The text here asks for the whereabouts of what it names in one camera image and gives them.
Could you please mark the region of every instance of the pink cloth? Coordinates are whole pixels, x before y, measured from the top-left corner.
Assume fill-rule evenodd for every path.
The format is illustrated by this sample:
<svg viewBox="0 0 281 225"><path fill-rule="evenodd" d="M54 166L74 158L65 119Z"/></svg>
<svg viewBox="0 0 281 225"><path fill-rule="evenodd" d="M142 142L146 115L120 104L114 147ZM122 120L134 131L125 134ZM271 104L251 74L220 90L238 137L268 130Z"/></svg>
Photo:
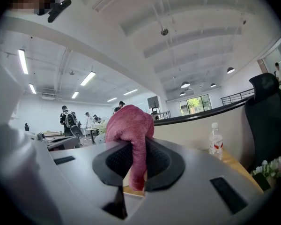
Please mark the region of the pink cloth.
<svg viewBox="0 0 281 225"><path fill-rule="evenodd" d="M106 142L122 139L133 145L133 164L129 186L141 191L144 187L146 166L145 137L152 138L154 122L152 116L134 105L127 105L118 110L109 120L106 130Z"/></svg>

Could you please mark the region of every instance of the chair headrest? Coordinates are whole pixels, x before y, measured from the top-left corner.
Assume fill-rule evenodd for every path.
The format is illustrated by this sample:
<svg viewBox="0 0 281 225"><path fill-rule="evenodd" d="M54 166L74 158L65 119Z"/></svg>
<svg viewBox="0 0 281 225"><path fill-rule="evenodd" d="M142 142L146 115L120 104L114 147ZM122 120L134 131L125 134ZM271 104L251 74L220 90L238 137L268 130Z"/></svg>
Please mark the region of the chair headrest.
<svg viewBox="0 0 281 225"><path fill-rule="evenodd" d="M279 82L271 73L263 73L249 80L252 83L255 95L254 102L260 102L279 90Z"/></svg>

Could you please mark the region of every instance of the ceiling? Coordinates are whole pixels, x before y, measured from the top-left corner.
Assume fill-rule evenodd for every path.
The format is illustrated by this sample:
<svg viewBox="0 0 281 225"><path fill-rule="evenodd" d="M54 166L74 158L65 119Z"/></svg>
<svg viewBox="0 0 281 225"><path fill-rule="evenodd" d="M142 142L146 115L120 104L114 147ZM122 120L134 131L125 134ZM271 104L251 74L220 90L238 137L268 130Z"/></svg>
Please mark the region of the ceiling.
<svg viewBox="0 0 281 225"><path fill-rule="evenodd" d="M28 75L22 71L18 49L25 50ZM114 97L123 99L147 91L133 80L87 56L38 37L4 32L0 35L0 53L4 65L25 91L32 93L29 88L29 83L32 83L43 98L71 100L73 93L78 91L77 102L107 104L107 100ZM80 83L91 71L96 75L81 86ZM134 89L138 91L123 95Z"/></svg>
<svg viewBox="0 0 281 225"><path fill-rule="evenodd" d="M83 0L122 30L154 68L167 99L188 81L201 91L221 85L237 43L254 16L248 0ZM161 29L168 29L166 36Z"/></svg>

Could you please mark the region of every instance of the office chair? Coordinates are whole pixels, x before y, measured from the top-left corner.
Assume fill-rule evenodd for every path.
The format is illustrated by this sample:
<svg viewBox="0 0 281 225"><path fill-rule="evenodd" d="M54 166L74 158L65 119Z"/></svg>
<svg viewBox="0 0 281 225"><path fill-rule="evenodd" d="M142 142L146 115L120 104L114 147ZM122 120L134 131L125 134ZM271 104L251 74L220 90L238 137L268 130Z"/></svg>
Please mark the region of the office chair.
<svg viewBox="0 0 281 225"><path fill-rule="evenodd" d="M255 94L244 105L253 134L255 160L248 171L281 155L281 90L277 78L264 73L249 80Z"/></svg>

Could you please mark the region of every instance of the backpack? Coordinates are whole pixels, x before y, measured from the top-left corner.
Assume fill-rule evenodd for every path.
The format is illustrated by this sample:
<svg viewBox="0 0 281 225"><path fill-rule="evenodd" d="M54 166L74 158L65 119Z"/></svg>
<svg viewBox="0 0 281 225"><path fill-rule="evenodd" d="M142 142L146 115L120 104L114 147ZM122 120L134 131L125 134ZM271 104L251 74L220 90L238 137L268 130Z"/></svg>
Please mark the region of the backpack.
<svg viewBox="0 0 281 225"><path fill-rule="evenodd" d="M68 110L68 112L64 112L64 114L66 115L65 124L67 128L77 125L77 119L74 112Z"/></svg>

